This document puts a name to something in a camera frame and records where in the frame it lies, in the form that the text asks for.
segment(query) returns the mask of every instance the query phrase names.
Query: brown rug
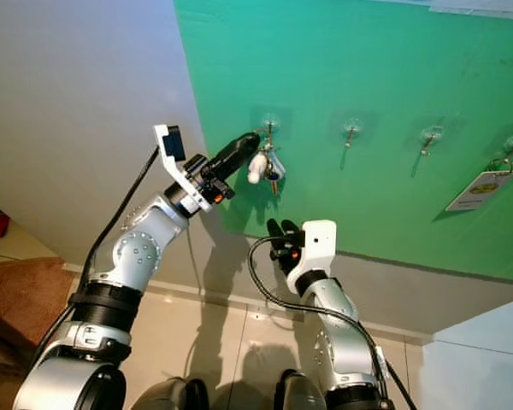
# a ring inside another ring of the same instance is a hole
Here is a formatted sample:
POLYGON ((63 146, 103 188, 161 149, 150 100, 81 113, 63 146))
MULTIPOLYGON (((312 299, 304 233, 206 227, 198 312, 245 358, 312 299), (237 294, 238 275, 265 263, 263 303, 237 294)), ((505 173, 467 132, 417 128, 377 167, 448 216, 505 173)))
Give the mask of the brown rug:
POLYGON ((74 275, 60 258, 0 262, 0 337, 34 348, 65 308, 74 275))

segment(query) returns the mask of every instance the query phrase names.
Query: tiled floor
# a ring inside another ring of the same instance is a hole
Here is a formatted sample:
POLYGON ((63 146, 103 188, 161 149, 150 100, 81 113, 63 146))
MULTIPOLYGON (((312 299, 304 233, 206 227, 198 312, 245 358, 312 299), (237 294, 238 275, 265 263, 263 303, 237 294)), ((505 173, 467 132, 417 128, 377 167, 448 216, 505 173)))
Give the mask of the tiled floor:
MULTIPOLYGON (((16 224, 0 239, 0 261, 52 255, 16 224)), ((146 294, 133 327, 133 353, 122 365, 126 408, 152 384, 172 376, 202 378, 217 409, 271 408, 281 372, 305 363, 300 326, 146 294)), ((435 336, 437 341, 424 348, 379 341, 420 409, 513 408, 513 303, 435 336)), ((405 410, 393 383, 388 390, 397 410, 405 410)))
MULTIPOLYGON (((270 409, 281 373, 300 368, 300 325, 259 313, 146 294, 133 327, 133 353, 121 368, 127 377, 126 408, 153 384, 185 376, 205 381, 214 408, 270 409)), ((407 385, 404 344, 377 342, 407 385)), ((388 386, 397 409, 407 408, 393 383, 388 386)))

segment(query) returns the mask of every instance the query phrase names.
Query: metal hook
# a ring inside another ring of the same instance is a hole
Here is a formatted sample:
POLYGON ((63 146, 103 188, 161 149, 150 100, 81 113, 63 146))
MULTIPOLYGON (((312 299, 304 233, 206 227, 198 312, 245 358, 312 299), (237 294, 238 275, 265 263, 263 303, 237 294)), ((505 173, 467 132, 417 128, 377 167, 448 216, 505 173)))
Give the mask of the metal hook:
POLYGON ((488 171, 495 171, 493 167, 494 164, 497 164, 498 162, 501 162, 502 164, 510 164, 510 173, 513 173, 513 161, 511 161, 509 157, 496 158, 495 160, 488 162, 488 171))
POLYGON ((431 155, 431 153, 428 152, 428 147, 434 139, 435 139, 435 137, 433 135, 427 139, 426 143, 422 147, 422 150, 420 151, 422 153, 422 156, 430 156, 431 155))
POLYGON ((428 151, 429 146, 433 141, 439 140, 443 136, 443 126, 430 126, 422 131, 422 137, 424 137, 426 142, 422 146, 420 153, 422 156, 430 156, 431 153, 428 151))
POLYGON ((353 134, 356 132, 356 129, 354 127, 350 128, 350 131, 348 132, 348 138, 345 140, 345 147, 350 148, 351 147, 351 139, 353 138, 353 134))
POLYGON ((511 147, 510 151, 505 155, 504 158, 495 158, 491 160, 488 163, 488 171, 493 171, 494 164, 497 164, 498 162, 501 162, 503 164, 509 164, 510 165, 510 173, 513 172, 513 161, 511 160, 511 156, 513 155, 513 146, 511 147))

